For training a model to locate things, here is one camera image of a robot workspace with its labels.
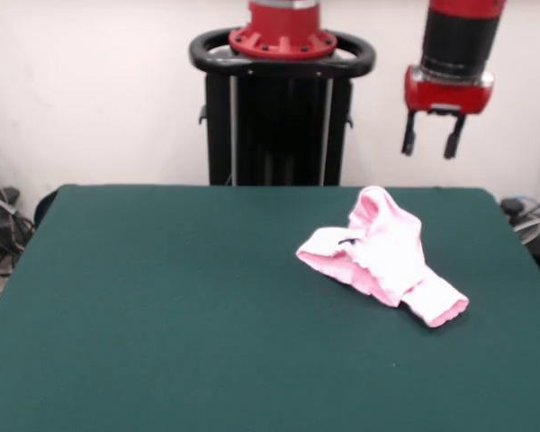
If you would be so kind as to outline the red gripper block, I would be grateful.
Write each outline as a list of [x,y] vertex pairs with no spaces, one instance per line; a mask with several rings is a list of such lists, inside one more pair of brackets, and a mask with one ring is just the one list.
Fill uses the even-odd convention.
[[444,158],[456,156],[466,114],[481,113],[491,99],[494,75],[483,72],[476,80],[447,81],[425,73],[420,66],[408,67],[404,81],[404,99],[408,116],[401,153],[410,157],[415,146],[415,119],[417,112],[460,113],[454,129],[448,136]]

